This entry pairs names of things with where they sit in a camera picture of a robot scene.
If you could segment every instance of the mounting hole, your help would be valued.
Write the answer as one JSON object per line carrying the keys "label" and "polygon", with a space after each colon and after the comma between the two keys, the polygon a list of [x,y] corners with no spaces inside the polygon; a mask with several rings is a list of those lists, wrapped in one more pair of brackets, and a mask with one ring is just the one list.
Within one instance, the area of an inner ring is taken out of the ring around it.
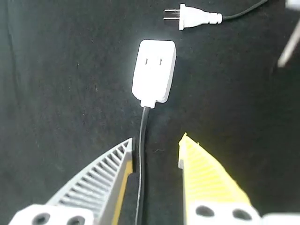
{"label": "mounting hole", "polygon": [[242,219],[242,220],[251,220],[252,219],[250,214],[244,210],[234,210],[232,212],[232,214],[233,214],[233,217],[236,219]]}
{"label": "mounting hole", "polygon": [[67,225],[84,225],[85,219],[81,216],[72,217],[68,220]]}
{"label": "mounting hole", "polygon": [[49,213],[38,214],[36,217],[34,217],[32,221],[32,225],[44,225],[48,223],[49,219],[50,219]]}
{"label": "mounting hole", "polygon": [[196,209],[196,214],[203,217],[213,217],[215,216],[215,213],[212,209],[206,207],[206,206],[198,206]]}

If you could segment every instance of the white plug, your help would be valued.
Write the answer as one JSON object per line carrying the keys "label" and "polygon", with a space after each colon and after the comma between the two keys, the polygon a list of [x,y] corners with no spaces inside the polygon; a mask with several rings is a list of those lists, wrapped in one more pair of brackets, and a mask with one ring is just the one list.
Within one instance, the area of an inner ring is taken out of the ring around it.
{"label": "white plug", "polygon": [[143,40],[133,75],[132,93],[141,107],[154,108],[168,100],[176,60],[173,41]]}
{"label": "white plug", "polygon": [[195,27],[202,24],[219,24],[222,22],[222,14],[205,12],[194,7],[180,4],[180,9],[166,9],[164,21],[179,20],[179,30]]}

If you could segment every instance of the black cable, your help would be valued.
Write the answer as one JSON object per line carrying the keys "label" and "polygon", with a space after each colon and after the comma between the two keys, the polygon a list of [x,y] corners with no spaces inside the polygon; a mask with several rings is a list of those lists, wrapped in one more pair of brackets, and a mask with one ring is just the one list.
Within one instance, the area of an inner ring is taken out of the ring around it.
{"label": "black cable", "polygon": [[144,107],[142,111],[140,140],[139,140],[139,190],[137,194],[135,225],[141,225],[143,219],[143,205],[145,192],[145,133],[149,116],[149,107]]}
{"label": "black cable", "polygon": [[250,8],[246,9],[243,12],[240,12],[240,13],[237,13],[237,14],[234,14],[234,15],[223,16],[223,21],[239,18],[239,17],[255,10],[256,8],[260,7],[261,5],[263,5],[266,2],[268,2],[268,0],[261,0],[260,2],[256,3],[255,5],[251,6]]}

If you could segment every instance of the black backdrop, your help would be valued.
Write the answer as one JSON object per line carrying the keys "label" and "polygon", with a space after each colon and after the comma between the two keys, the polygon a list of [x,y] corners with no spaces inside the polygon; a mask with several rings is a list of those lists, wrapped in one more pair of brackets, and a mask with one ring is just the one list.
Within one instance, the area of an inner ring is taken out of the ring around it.
{"label": "black backdrop", "polygon": [[[150,112],[145,224],[182,224],[184,132],[224,165],[261,214],[300,211],[300,48],[271,72],[299,13],[270,0],[242,19],[179,32],[164,25],[162,12],[180,3],[0,1],[0,224],[137,137],[142,109],[131,84],[143,39],[177,47],[169,100]],[[256,1],[185,3],[230,15]],[[120,224],[134,221],[137,177],[129,177]]]}

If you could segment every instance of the plug prong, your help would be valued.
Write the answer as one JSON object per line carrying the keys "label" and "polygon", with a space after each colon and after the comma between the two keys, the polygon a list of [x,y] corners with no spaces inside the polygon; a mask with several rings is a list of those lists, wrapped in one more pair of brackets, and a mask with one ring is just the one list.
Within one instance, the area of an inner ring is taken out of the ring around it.
{"label": "plug prong", "polygon": [[179,15],[180,15],[179,9],[165,9],[164,20],[179,19]]}

